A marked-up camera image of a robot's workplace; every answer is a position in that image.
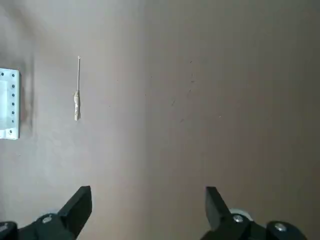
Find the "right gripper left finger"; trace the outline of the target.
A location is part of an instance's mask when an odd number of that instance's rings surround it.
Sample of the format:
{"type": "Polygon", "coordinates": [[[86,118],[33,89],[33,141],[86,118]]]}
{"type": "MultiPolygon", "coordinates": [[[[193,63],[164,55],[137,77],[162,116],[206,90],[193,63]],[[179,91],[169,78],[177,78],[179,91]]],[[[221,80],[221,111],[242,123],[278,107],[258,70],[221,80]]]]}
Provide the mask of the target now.
{"type": "Polygon", "coordinates": [[[16,222],[0,223],[2,240],[75,240],[92,213],[91,187],[82,186],[57,213],[47,213],[18,228],[16,222]]]}

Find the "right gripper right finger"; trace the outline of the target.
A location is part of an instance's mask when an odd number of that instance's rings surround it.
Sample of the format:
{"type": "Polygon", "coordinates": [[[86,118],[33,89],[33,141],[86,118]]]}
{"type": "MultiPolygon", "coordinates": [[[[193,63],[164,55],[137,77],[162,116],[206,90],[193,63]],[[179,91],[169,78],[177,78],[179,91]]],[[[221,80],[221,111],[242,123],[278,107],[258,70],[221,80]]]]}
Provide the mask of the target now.
{"type": "Polygon", "coordinates": [[[205,213],[210,225],[202,240],[305,240],[307,237],[285,221],[257,224],[242,210],[231,211],[216,187],[205,189],[205,213]]]}

